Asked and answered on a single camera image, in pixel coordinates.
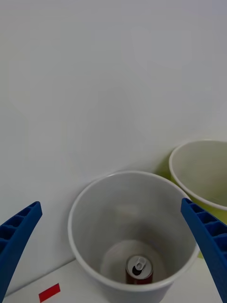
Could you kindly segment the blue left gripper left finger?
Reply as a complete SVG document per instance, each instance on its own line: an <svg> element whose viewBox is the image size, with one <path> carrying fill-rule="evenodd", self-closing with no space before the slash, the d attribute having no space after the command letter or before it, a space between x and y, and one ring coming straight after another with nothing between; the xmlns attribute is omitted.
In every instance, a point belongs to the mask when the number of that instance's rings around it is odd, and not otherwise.
<svg viewBox="0 0 227 303"><path fill-rule="evenodd" d="M42 217L40 202L33 202L0 226L0 299L5 297L25 246Z"/></svg>

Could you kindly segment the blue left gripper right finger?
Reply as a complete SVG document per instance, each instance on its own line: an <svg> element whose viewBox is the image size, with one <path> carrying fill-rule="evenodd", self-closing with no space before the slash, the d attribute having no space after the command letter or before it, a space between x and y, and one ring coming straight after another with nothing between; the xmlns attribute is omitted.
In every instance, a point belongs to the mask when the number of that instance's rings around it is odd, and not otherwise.
<svg viewBox="0 0 227 303"><path fill-rule="evenodd" d="M193 203L182 199L181 213L209 268L222 302L227 301L227 225Z"/></svg>

